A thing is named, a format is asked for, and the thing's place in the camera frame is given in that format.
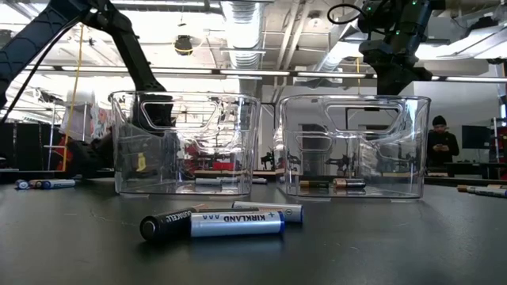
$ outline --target workbench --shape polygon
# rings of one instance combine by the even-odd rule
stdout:
[[[244,200],[295,203],[275,185]],[[227,197],[118,196],[112,181],[0,185],[0,284],[506,284],[507,199],[425,186],[419,201],[305,200],[285,235],[153,246],[149,214]]]

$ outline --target transparent container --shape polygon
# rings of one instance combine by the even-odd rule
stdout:
[[[250,194],[258,99],[169,92],[111,98],[116,192]]]
[[[421,198],[429,105],[424,97],[283,99],[274,135],[278,187],[302,197]]]

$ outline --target kirkland battery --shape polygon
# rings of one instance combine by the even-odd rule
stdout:
[[[193,238],[243,234],[282,234],[284,214],[270,212],[192,213]]]
[[[233,208],[258,208],[259,211],[281,211],[286,222],[303,222],[303,205],[241,202],[232,203]]]

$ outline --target person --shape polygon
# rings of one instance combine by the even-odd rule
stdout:
[[[447,131],[447,122],[443,116],[433,119],[433,130],[428,134],[428,166],[444,166],[459,155],[456,137]]]

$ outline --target plastic bin handle cutout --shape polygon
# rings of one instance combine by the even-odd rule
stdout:
[[[172,105],[171,121],[173,127],[159,126],[148,114],[147,105]],[[171,129],[206,129],[208,125],[216,118],[218,105],[215,102],[209,101],[178,101],[178,102],[164,102],[164,101],[144,101],[141,106],[141,111],[146,121],[155,130],[171,130]]]
[[[342,134],[386,134],[401,122],[400,104],[329,104],[324,108],[328,120]]]

